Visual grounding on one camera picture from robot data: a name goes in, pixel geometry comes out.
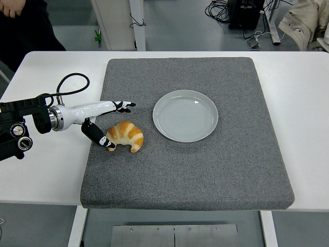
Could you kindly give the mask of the person's hand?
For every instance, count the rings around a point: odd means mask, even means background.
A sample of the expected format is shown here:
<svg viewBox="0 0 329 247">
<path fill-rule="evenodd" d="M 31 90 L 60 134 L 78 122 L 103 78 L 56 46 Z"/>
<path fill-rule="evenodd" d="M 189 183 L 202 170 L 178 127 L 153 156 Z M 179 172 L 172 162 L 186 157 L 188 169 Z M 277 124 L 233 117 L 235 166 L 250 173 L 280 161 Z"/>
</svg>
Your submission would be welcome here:
<svg viewBox="0 0 329 247">
<path fill-rule="evenodd" d="M 25 0 L 1 0 L 1 12 L 10 18 L 20 16 L 25 6 Z"/>
</svg>

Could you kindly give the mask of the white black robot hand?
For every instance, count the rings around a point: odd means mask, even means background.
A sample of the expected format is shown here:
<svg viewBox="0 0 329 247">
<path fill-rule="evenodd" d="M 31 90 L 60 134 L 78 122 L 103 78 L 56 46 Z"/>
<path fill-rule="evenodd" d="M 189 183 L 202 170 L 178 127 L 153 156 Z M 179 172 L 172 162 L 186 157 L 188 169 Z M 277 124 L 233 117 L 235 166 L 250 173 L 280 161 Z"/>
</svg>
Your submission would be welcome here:
<svg viewBox="0 0 329 247">
<path fill-rule="evenodd" d="M 103 132 L 92 123 L 91 120 L 111 112 L 127 112 L 131 110 L 128 107 L 134 107 L 136 104 L 130 101 L 100 101 L 98 103 L 79 105 L 76 107 L 58 106 L 58 130 L 64 131 L 73 124 L 81 125 L 81 131 L 93 142 L 107 148 L 114 148 L 113 144 L 103 134 Z"/>
</svg>

